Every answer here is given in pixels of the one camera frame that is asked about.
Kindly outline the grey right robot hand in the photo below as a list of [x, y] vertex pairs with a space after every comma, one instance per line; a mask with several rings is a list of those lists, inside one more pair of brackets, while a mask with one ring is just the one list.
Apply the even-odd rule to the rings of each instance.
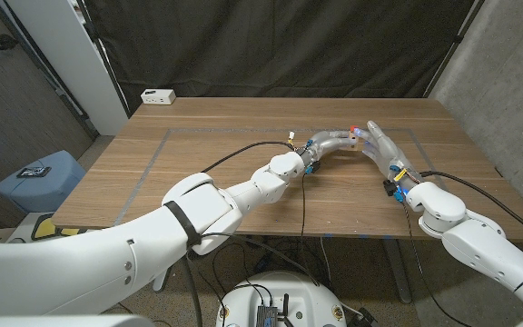
[[355, 128], [353, 133], [364, 141], [362, 152], [377, 166], [382, 175], [393, 180], [403, 169], [407, 172], [398, 180], [401, 187], [411, 189], [421, 182], [422, 177], [407, 159], [402, 150], [373, 121], [367, 122], [367, 130]]

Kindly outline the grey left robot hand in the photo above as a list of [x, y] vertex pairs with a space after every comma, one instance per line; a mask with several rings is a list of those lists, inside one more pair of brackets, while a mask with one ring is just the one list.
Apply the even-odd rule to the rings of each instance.
[[322, 131], [311, 137], [296, 153], [301, 157], [305, 173], [314, 173], [326, 154], [355, 146], [357, 140], [348, 131]]

